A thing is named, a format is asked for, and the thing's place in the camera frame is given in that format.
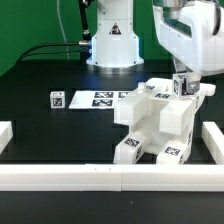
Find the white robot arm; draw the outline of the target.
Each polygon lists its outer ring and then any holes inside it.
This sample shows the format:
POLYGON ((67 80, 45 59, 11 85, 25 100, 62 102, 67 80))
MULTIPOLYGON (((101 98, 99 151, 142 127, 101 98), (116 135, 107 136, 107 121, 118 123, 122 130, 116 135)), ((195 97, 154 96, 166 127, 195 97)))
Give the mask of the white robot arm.
MULTIPOLYGON (((152 0, 159 44, 187 73, 186 89, 199 90, 203 76, 224 72, 224 7, 219 0, 152 0)), ((98 0, 97 32, 91 39, 91 68, 108 73, 144 60, 133 31, 133 0, 98 0)))

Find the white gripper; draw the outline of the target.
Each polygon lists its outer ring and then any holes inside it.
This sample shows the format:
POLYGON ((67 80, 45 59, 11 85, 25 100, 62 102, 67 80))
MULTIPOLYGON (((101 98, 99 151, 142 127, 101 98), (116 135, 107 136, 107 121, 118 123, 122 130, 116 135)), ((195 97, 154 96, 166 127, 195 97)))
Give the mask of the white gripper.
POLYGON ((175 58, 175 73, 186 75, 190 94, 200 90, 201 76, 224 72, 224 8, 212 0, 192 0, 167 16, 162 0, 153 1, 159 44, 175 58))

